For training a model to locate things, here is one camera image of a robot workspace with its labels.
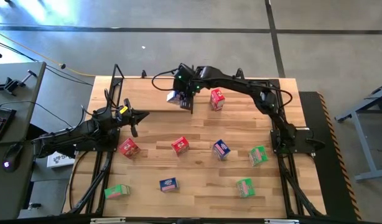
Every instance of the cardboard box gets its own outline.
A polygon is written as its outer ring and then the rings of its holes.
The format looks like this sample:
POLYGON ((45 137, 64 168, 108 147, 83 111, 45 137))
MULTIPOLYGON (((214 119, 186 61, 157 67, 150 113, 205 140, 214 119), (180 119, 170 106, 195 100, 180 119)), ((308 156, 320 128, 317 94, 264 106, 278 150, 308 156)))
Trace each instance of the cardboard box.
POLYGON ((179 92, 173 90, 166 97, 166 102, 173 103, 175 105, 180 105, 180 94, 179 92))
POLYGON ((175 177, 169 178, 166 180, 161 180, 159 181, 159 185, 161 187, 162 192, 179 189, 179 184, 177 183, 177 180, 175 177))
POLYGON ((215 144, 213 144, 212 149, 213 149, 213 152, 218 157, 218 159, 221 161, 225 160, 226 156, 228 156, 228 154, 230 153, 230 149, 224 143, 223 140, 219 140, 215 144))
POLYGON ((241 197, 254 196, 254 187, 250 178, 238 181, 236 187, 238 188, 241 197))
POLYGON ((266 150, 264 149, 264 146, 258 146, 254 147, 249 152, 249 159, 252 163, 252 166, 256 166, 257 164, 267 161, 268 157, 266 154, 266 150))
POLYGON ((225 97, 221 93, 219 88, 212 90, 210 93, 210 104, 214 111, 221 110, 223 108, 225 97))
POLYGON ((140 152, 140 148, 128 138, 119 146, 119 152, 129 159, 134 159, 134 156, 140 152))
POLYGON ((118 185, 115 185, 114 187, 105 189, 104 194, 105 194, 105 199, 115 198, 120 195, 129 195, 130 188, 127 185, 118 184, 118 185))
POLYGON ((177 156, 190 149, 190 144, 185 137, 181 137, 172 143, 172 149, 176 152, 177 156))

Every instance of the red box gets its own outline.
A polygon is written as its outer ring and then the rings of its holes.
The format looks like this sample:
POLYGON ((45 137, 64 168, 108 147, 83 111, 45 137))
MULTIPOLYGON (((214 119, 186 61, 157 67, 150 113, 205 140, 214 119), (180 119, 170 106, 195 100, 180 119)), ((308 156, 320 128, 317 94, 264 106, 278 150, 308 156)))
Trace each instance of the red box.
POLYGON ((134 156, 140 152, 140 148, 132 139, 128 138, 119 146, 119 152, 129 159, 133 159, 134 156))
POLYGON ((212 90, 210 93, 210 104, 212 105, 214 111, 218 111, 223 108, 224 100, 225 97, 219 88, 212 90))
POLYGON ((177 156, 190 149, 190 144, 185 137, 181 137, 172 143, 172 148, 176 152, 177 156))

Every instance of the wooden table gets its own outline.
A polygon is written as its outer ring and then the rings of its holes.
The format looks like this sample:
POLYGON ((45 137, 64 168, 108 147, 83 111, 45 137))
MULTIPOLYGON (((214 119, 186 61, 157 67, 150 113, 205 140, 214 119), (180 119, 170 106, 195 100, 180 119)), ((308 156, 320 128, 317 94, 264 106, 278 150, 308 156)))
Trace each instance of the wooden table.
MULTIPOLYGON (((96 77, 89 111, 105 106, 103 90, 109 89, 110 80, 111 77, 96 77)), ((279 82, 281 88, 294 97, 285 107, 287 120, 295 126, 305 126, 296 80, 280 78, 279 82)), ((172 80, 156 80, 156 85, 170 88, 172 80)), ((211 110, 210 91, 202 90, 195 97, 194 111, 190 114, 166 103, 167 92, 156 90, 151 79, 126 77, 122 98, 129 98, 133 108, 151 113, 137 127, 139 137, 132 137, 142 149, 140 155, 131 161, 119 153, 114 154, 108 186, 129 185, 131 194, 107 200, 105 217, 286 217, 279 168, 269 138, 272 129, 269 116, 261 114, 248 95, 221 90, 226 97, 221 111, 211 110), (170 144, 181 136, 190 142, 190 150, 177 157, 170 144), (219 139, 231 149, 224 162, 212 154, 212 144, 219 139), (269 160, 252 167, 248 152, 260 145, 265 146, 269 160), (180 190, 161 192, 159 181, 171 177, 177 178, 180 190), (235 182, 246 177, 252 178, 256 196, 240 198, 235 182)), ((289 99, 286 94, 282 97, 284 102, 289 99)), ((129 137, 130 128, 125 126, 119 141, 129 137)), ((78 166, 73 181, 73 203, 90 184, 95 157, 96 153, 89 153, 78 166)), ((300 187, 316 208, 325 213, 313 160, 302 154, 294 157, 300 187)), ((296 211, 292 190, 290 195, 296 211)), ((63 211, 67 210, 68 199, 63 211)))

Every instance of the gray floor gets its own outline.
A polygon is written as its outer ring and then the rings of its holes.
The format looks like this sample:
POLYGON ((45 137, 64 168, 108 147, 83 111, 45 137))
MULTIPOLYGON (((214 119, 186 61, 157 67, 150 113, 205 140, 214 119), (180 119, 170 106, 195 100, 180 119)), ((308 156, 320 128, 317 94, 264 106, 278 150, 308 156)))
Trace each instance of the gray floor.
MULTIPOLYGON (((86 27, 269 28, 264 0, 0 1, 0 23, 86 27)), ((382 1, 271 0, 278 29, 382 29, 382 1)), ((270 34, 2 31, 32 49, 86 73, 109 75, 118 63, 126 75, 158 73, 178 66, 213 65, 231 74, 278 77, 270 34)), ((332 116, 382 85, 382 35, 278 35, 286 77, 301 91, 319 91, 332 116)), ((0 38, 1 41, 14 46, 0 38)), ((31 52, 29 55, 42 60, 31 52)), ((27 61, 0 48, 2 62, 27 61)), ((92 78, 79 77, 93 83, 92 78)), ((80 119, 91 87, 47 72, 38 103, 71 124, 80 119)), ((32 122, 46 131, 65 126, 36 109, 32 122)), ((368 170, 351 122, 335 124, 351 178, 368 170)), ((38 182, 32 201, 43 209, 20 217, 57 214, 67 180, 38 182)), ((382 178, 353 182, 364 220, 382 222, 382 178)))

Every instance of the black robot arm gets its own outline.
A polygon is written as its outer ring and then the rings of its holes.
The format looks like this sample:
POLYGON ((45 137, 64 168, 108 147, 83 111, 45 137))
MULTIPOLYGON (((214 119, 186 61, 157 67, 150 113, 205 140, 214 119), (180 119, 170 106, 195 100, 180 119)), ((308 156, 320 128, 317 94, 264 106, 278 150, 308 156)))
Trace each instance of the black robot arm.
POLYGON ((117 129, 130 125, 132 135, 137 137, 135 125, 149 114, 131 108, 128 99, 125 99, 124 106, 114 111, 111 109, 107 106, 94 111, 91 119, 74 128, 41 135, 32 141, 35 155, 42 158, 57 151, 74 158, 75 151, 114 151, 117 143, 115 139, 119 134, 117 129))
POLYGON ((279 113, 277 96, 273 92, 277 88, 263 85, 257 80, 247 80, 243 75, 229 76, 219 69, 211 66, 197 67, 195 70, 184 64, 180 64, 174 75, 173 89, 180 93, 181 106, 185 109, 191 107, 193 96, 202 88, 222 87, 229 90, 244 93, 252 97, 254 105, 262 114, 268 115, 277 129, 284 146, 294 146, 296 128, 288 123, 279 113))

